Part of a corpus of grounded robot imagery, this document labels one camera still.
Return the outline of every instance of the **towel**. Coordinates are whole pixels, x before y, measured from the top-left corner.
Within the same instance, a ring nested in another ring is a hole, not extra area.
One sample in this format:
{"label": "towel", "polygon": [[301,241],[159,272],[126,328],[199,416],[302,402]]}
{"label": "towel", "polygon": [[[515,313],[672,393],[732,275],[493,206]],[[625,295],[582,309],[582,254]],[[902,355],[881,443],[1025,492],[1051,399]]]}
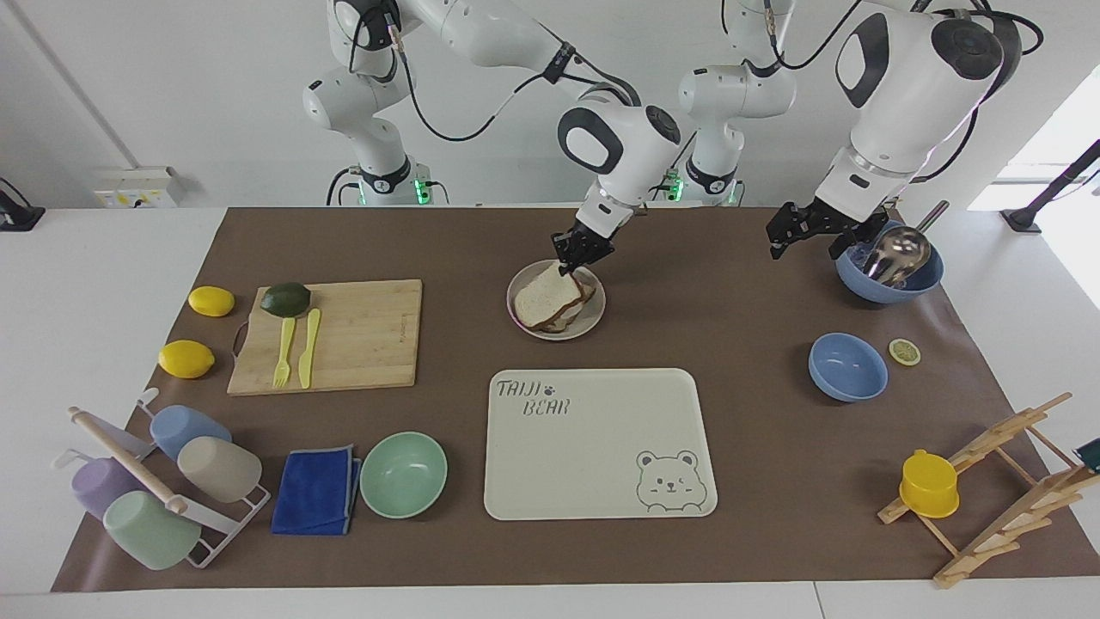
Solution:
{"label": "towel", "polygon": [[283,469],[272,533],[345,535],[351,521],[362,461],[353,445],[290,452]]}

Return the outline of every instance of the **metal ladle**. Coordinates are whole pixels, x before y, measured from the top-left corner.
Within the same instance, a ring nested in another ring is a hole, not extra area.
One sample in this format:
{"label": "metal ladle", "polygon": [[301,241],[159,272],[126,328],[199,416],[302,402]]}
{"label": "metal ladle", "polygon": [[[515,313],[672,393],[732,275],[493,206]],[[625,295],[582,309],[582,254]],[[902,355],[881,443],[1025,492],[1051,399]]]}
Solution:
{"label": "metal ladle", "polygon": [[948,206],[950,203],[947,200],[942,200],[916,228],[898,225],[883,232],[864,263],[864,274],[882,285],[893,287],[917,272],[932,257],[932,243],[924,231]]}

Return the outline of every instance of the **wooden cutting board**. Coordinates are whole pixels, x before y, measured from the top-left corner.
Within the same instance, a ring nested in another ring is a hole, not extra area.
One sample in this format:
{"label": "wooden cutting board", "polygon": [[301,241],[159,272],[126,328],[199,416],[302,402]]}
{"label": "wooden cutting board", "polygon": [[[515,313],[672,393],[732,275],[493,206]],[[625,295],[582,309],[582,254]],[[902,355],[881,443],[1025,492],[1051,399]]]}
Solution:
{"label": "wooden cutting board", "polygon": [[272,387],[278,363],[282,319],[260,308],[266,287],[256,290],[249,333],[229,380],[230,396],[344,391],[416,384],[420,336],[420,279],[306,284],[311,307],[321,311],[314,354],[312,385],[302,389],[298,357],[306,349],[306,318],[297,320],[290,345],[290,380]]}

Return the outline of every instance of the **yellow plastic knife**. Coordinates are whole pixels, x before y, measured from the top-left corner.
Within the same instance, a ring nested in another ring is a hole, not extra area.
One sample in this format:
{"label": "yellow plastic knife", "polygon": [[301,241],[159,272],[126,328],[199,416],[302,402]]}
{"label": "yellow plastic knife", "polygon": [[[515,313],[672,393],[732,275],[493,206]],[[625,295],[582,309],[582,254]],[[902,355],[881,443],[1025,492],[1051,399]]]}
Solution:
{"label": "yellow plastic knife", "polygon": [[298,357],[298,380],[309,389],[314,379],[314,350],[317,349],[317,330],[321,327],[321,311],[314,307],[306,318],[306,351]]}

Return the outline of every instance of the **lime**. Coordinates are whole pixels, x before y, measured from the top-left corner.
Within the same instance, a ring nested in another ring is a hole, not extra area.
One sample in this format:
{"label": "lime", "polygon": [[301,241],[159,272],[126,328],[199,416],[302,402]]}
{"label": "lime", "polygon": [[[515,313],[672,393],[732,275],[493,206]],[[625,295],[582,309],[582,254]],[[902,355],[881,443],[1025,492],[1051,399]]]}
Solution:
{"label": "lime", "polygon": [[908,367],[921,363],[921,350],[908,340],[895,340],[890,343],[890,356],[894,362]]}
{"label": "lime", "polygon": [[267,288],[260,308],[279,319],[294,319],[309,309],[310,296],[309,288],[299,283],[278,284]]}
{"label": "lime", "polygon": [[187,295],[187,303],[204,317],[224,317],[233,311],[233,292],[218,286],[199,286]]}
{"label": "lime", "polygon": [[176,378],[199,378],[213,366],[213,353],[198,342],[177,340],[161,350],[156,363]]}

